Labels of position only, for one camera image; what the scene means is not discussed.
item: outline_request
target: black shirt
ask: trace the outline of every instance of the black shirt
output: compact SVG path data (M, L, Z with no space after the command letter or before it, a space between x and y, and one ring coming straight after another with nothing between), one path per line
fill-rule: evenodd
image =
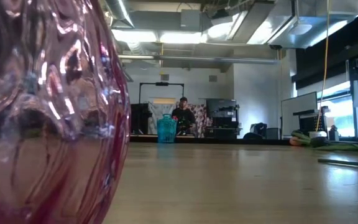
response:
M191 112L189 109L180 109L176 108L172 111L172 116L176 116L178 118L178 121L187 121L189 124L196 123L196 118L194 117L193 112Z

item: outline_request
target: ceiling pipe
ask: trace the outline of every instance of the ceiling pipe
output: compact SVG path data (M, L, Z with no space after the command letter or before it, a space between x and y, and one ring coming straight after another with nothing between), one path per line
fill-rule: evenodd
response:
M275 59L258 58L235 58L235 57L199 57L199 56L172 56L172 55L119 55L120 59L130 60L183 60L199 62L226 62L226 63L258 63L258 64L276 64Z
M115 18L115 20L121 21L125 25L134 28L123 0L106 0L106 3L110 8L112 16Z

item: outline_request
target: textured glass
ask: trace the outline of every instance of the textured glass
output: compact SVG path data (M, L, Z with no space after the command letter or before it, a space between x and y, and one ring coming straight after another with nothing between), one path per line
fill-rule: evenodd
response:
M0 223L101 223L129 116L97 0L0 0Z

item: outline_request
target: yellow cable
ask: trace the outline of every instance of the yellow cable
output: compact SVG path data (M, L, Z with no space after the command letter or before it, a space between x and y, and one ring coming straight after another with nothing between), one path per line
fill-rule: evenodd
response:
M324 89L326 86L326 78L327 78L327 66L328 66L328 37L329 37L329 11L331 10L331 1L327 0L327 38L326 38L326 55L324 61L324 78L323 78L323 89L321 90L321 98L320 98L320 109L318 113L318 119L316 124L316 131L318 131L318 126L321 119L321 104L323 103Z

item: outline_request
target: man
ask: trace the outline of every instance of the man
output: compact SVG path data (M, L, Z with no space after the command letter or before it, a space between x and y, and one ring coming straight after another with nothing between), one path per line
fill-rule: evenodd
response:
M178 119L177 124L177 133L186 134L190 132L190 128L195 126L196 119L193 112L187 108L187 98L180 98L179 108L176 108L172 111L172 116L176 116Z

